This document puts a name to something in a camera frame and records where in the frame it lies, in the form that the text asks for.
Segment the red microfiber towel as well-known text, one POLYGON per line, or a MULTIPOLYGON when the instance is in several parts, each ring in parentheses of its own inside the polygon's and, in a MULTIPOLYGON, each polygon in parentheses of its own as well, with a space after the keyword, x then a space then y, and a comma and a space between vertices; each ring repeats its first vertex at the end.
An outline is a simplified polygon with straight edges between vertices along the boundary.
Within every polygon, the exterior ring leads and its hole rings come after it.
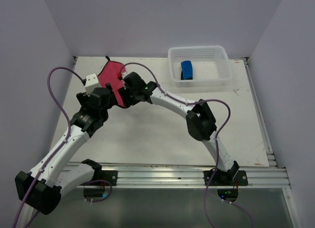
POLYGON ((113 61, 108 56, 106 56, 107 63, 98 74, 98 79, 101 87, 110 90, 110 101, 116 103, 120 108, 127 108, 126 104, 119 93, 119 89, 124 86, 122 80, 117 78, 118 73, 124 73, 126 68, 121 62, 113 61))

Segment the blue microfiber towel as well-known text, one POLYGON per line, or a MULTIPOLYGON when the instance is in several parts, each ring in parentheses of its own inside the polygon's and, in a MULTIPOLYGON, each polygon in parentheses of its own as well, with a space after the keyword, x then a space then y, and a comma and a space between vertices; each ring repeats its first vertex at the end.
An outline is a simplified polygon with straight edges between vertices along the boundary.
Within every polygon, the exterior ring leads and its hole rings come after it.
POLYGON ((181 62, 181 80, 192 80, 193 79, 193 68, 191 61, 181 62))

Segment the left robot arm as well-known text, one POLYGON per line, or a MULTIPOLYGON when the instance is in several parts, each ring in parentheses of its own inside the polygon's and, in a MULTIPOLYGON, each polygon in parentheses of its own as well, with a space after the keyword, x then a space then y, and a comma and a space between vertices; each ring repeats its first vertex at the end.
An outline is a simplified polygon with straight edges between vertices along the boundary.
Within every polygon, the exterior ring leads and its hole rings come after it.
POLYGON ((44 215, 50 214, 61 198, 82 184, 107 184, 101 165, 90 159, 68 173, 62 173, 69 160, 108 120, 108 110, 117 104, 109 87, 97 87, 90 94, 78 93, 80 110, 68 122, 63 137, 28 173, 15 177, 19 199, 44 215))

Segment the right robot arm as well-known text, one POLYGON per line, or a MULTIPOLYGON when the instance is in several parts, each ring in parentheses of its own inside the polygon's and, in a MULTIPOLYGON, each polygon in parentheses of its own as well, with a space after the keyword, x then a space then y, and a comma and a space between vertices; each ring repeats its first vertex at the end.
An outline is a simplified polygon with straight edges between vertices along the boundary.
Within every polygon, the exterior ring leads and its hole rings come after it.
POLYGON ((156 82, 145 83, 135 72, 119 73, 118 79, 124 83, 119 93, 127 106, 148 102, 164 107, 185 119, 189 135, 202 142, 216 162, 215 170, 210 175, 212 184, 231 185, 237 179, 239 165, 219 139, 222 128, 217 128, 216 119, 206 100, 194 102, 170 94, 156 82))

